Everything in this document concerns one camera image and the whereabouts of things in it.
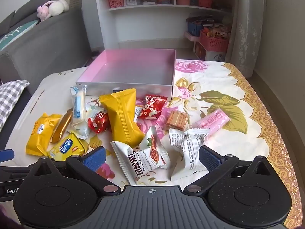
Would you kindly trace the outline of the yellow blue-label cracker pack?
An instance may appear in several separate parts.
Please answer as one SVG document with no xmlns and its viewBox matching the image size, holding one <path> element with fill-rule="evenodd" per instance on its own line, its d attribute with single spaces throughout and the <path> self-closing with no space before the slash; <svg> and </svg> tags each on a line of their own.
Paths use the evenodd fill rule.
<svg viewBox="0 0 305 229">
<path fill-rule="evenodd" d="M 74 134 L 70 133 L 64 139 L 61 139 L 48 152 L 47 156 L 55 161 L 65 161 L 72 155 L 84 155 L 87 152 L 87 147 Z"/>
</svg>

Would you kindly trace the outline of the white text-printed snack pack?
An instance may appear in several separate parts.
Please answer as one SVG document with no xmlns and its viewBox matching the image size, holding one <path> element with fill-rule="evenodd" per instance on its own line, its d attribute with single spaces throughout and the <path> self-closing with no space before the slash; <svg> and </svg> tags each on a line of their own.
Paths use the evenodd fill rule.
<svg viewBox="0 0 305 229">
<path fill-rule="evenodd" d="M 203 128 L 186 131 L 173 128 L 169 130 L 171 146 L 182 156 L 181 160 L 177 160 L 171 181 L 191 176 L 197 172 L 207 171 L 207 168 L 200 162 L 199 150 L 205 144 L 208 136 L 209 129 Z"/>
</svg>

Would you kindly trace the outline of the yellow orange-print snack pack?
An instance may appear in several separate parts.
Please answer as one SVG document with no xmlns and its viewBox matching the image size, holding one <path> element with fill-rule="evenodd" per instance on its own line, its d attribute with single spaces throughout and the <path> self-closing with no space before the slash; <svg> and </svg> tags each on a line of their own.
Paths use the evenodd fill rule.
<svg viewBox="0 0 305 229">
<path fill-rule="evenodd" d="M 30 138 L 26 144 L 26 154 L 34 156 L 47 155 L 47 148 L 53 135 L 53 131 L 61 118 L 62 116 L 60 114 L 42 114 L 34 124 Z"/>
</svg>

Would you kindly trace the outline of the red candy pack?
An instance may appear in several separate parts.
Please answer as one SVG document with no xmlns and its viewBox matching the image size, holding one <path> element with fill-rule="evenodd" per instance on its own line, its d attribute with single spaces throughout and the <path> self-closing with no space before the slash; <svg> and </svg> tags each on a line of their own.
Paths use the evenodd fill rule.
<svg viewBox="0 0 305 229">
<path fill-rule="evenodd" d="M 105 132 L 110 127 L 108 113 L 99 111 L 88 118 L 88 127 L 96 134 Z"/>
<path fill-rule="evenodd" d="M 139 119 L 147 119 L 147 120 L 155 120 L 158 119 L 162 113 L 163 106 L 167 101 L 166 96 L 158 96 L 158 95 L 146 95 L 145 101 L 146 104 L 142 108 L 138 118 Z"/>
</svg>

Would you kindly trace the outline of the gold bar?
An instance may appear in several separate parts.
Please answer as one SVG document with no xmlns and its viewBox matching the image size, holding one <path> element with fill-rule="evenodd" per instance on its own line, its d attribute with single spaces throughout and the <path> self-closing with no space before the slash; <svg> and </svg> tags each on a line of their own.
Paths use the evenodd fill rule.
<svg viewBox="0 0 305 229">
<path fill-rule="evenodd" d="M 73 116 L 73 111 L 72 109 L 69 109 L 65 115 L 62 117 L 60 123 L 58 124 L 55 132 L 53 133 L 53 136 L 51 138 L 51 143 L 55 144 L 59 142 L 64 135 L 69 123 L 71 122 Z"/>
</svg>

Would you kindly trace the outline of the pink bar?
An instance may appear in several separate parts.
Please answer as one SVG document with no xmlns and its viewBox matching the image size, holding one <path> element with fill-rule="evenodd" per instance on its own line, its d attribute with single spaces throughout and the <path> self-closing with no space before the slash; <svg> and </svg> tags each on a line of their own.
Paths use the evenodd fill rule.
<svg viewBox="0 0 305 229">
<path fill-rule="evenodd" d="M 207 135 L 207 139 L 209 139 L 217 131 L 223 128 L 229 121 L 230 118 L 224 113 L 224 111 L 222 111 L 221 109 L 216 109 L 215 111 L 201 118 L 197 122 L 194 122 L 191 125 L 191 128 L 208 129 L 209 133 Z"/>
</svg>

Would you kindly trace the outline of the wafer biscuit clear pack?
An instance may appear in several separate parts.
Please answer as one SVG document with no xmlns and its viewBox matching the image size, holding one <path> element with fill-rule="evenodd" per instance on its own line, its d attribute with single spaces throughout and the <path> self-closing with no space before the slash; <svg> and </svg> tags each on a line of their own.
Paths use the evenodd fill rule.
<svg viewBox="0 0 305 229">
<path fill-rule="evenodd" d="M 177 129 L 180 131 L 185 131 L 188 127 L 189 117 L 187 113 L 181 111 L 171 111 L 168 120 L 166 121 L 165 128 L 168 129 Z"/>
</svg>

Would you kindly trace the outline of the white pecan kernel pack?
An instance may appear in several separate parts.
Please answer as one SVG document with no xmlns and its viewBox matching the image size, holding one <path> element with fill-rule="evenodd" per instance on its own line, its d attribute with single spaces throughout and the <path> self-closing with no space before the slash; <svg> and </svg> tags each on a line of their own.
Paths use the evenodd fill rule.
<svg viewBox="0 0 305 229">
<path fill-rule="evenodd" d="M 162 145 L 155 126 L 148 129 L 135 148 L 119 141 L 112 141 L 110 144 L 130 185 L 136 185 L 141 176 L 158 168 L 171 167 L 169 154 Z"/>
</svg>

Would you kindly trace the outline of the large yellow snack pack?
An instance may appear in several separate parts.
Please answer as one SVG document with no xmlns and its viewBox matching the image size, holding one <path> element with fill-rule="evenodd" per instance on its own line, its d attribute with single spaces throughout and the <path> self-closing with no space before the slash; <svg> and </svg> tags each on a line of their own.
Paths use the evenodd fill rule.
<svg viewBox="0 0 305 229">
<path fill-rule="evenodd" d="M 136 89 L 130 88 L 120 92 L 102 95 L 99 97 L 99 101 L 108 112 L 112 139 L 131 147 L 139 145 L 144 138 L 144 133 L 134 121 Z"/>
</svg>

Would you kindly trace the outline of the white blue long snack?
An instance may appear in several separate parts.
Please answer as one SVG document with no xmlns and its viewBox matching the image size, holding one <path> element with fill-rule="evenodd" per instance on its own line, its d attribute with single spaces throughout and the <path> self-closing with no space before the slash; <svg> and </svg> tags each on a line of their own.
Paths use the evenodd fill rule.
<svg viewBox="0 0 305 229">
<path fill-rule="evenodd" d="M 85 96 L 87 91 L 87 85 L 78 85 L 70 88 L 70 93 L 72 95 L 72 124 L 76 125 L 85 120 L 86 106 L 85 106 Z"/>
</svg>

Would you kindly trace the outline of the small silver candy wrapper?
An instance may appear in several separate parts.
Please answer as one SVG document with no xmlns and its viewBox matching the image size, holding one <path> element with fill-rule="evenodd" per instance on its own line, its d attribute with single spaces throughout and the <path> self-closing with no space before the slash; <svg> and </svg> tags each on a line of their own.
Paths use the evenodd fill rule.
<svg viewBox="0 0 305 229">
<path fill-rule="evenodd" d="M 91 129 L 88 126 L 88 119 L 94 118 L 98 112 L 106 112 L 106 109 L 87 104 L 84 120 L 75 125 L 70 124 L 68 126 L 68 132 L 74 133 L 79 139 L 87 139 L 91 132 Z"/>
</svg>

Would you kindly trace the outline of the pink silver cardboard box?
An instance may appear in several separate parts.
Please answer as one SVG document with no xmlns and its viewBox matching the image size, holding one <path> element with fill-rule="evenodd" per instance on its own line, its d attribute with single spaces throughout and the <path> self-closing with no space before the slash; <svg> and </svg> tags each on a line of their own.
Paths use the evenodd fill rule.
<svg viewBox="0 0 305 229">
<path fill-rule="evenodd" d="M 88 96 L 136 89 L 136 97 L 147 94 L 173 95 L 176 51 L 173 49 L 104 50 L 76 80 L 87 85 Z"/>
</svg>

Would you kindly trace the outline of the white printed storage box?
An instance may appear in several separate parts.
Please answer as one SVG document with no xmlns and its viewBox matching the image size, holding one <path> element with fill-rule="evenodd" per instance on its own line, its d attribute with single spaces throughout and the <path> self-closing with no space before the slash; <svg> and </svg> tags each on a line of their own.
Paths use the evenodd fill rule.
<svg viewBox="0 0 305 229">
<path fill-rule="evenodd" d="M 199 42 L 194 42 L 193 52 L 199 60 L 205 61 L 225 61 L 224 52 L 207 51 Z"/>
</svg>

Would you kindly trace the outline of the grey sofa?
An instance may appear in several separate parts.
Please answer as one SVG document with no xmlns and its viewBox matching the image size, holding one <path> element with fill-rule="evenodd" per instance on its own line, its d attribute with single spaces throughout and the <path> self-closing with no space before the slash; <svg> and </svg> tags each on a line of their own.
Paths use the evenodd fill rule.
<svg viewBox="0 0 305 229">
<path fill-rule="evenodd" d="M 29 81 L 33 94 L 50 74 L 83 67 L 91 48 L 79 8 L 39 21 L 1 50 L 1 83 Z"/>
</svg>

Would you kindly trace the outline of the white label box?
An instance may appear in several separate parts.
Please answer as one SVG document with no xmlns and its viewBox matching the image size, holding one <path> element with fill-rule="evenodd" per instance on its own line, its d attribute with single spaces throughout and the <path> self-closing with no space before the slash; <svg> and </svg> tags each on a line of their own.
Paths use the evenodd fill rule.
<svg viewBox="0 0 305 229">
<path fill-rule="evenodd" d="M 124 0 L 124 6 L 135 6 L 137 5 L 137 0 Z"/>
</svg>

